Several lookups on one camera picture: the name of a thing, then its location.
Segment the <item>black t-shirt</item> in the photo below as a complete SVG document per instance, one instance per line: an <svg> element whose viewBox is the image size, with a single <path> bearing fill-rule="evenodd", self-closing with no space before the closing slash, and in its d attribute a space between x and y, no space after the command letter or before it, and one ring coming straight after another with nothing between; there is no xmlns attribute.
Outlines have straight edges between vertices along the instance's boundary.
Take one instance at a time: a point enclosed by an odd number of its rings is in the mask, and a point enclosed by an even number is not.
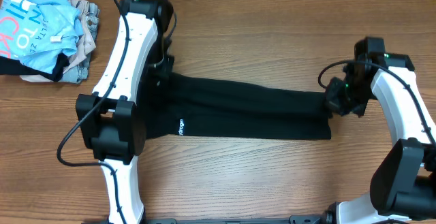
<svg viewBox="0 0 436 224"><path fill-rule="evenodd" d="M148 76L138 104L148 139L165 135L329 140L331 113L318 92L191 78Z"/></svg>

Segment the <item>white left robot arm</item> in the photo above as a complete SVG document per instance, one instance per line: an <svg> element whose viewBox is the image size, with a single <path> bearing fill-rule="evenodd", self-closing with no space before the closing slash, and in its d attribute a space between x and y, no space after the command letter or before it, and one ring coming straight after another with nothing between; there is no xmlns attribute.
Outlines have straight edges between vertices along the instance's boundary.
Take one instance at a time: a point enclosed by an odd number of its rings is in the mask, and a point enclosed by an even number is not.
<svg viewBox="0 0 436 224"><path fill-rule="evenodd" d="M150 68L167 60L164 33L174 9L168 0L121 0L119 30L108 65L90 95L79 95L76 113L85 146L105 177L106 223L143 223L138 157L146 125L138 99Z"/></svg>

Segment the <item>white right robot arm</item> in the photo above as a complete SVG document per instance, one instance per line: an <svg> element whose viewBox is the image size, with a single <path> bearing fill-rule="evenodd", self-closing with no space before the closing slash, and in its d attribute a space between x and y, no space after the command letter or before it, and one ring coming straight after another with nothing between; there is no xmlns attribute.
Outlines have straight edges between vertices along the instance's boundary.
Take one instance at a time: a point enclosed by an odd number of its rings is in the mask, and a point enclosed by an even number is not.
<svg viewBox="0 0 436 224"><path fill-rule="evenodd" d="M375 171L368 193L332 204L323 223L408 223L435 218L435 123L426 109L409 56L386 52L380 37L354 46L341 61L344 79L324 86L334 113L363 116L369 100L379 102L392 149Z"/></svg>

